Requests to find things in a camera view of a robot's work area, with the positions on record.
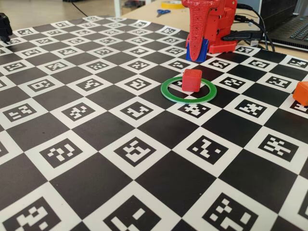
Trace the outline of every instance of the red cube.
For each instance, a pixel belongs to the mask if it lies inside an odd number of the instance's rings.
[[[186,69],[182,78],[182,90],[198,92],[200,90],[201,78],[201,70]]]

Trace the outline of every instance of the checkerboard mat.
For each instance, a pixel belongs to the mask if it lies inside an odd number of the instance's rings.
[[[187,35],[90,16],[0,44],[0,230],[308,230],[308,107],[292,98],[308,61],[237,46],[189,62]],[[162,96],[186,68],[215,99]]]

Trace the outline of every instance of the floor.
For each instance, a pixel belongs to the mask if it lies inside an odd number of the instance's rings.
[[[83,0],[75,3],[87,15],[114,14],[113,0]],[[13,30],[83,17],[71,3],[62,0],[0,0]]]

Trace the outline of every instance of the green ring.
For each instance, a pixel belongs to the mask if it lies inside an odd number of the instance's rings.
[[[199,99],[182,99],[180,97],[174,96],[173,94],[171,94],[169,92],[168,86],[171,83],[174,83],[174,82],[177,82],[177,81],[180,81],[180,80],[182,80],[182,77],[174,77],[174,78],[170,78],[170,79],[166,80],[160,88],[163,96],[165,96],[167,99],[169,99],[173,102],[176,102],[176,103],[197,104],[197,103],[208,102],[208,101],[212,100],[217,94],[216,86],[213,83],[211,83],[210,81],[202,78],[201,82],[204,83],[210,90],[210,92],[206,96],[199,98]]]

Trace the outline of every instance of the black object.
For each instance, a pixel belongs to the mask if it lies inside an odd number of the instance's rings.
[[[13,32],[8,16],[4,13],[0,13],[0,39],[3,42],[8,42],[11,40],[9,36],[12,34]]]
[[[261,16],[274,43],[308,50],[308,16],[293,14],[297,0],[263,0]]]

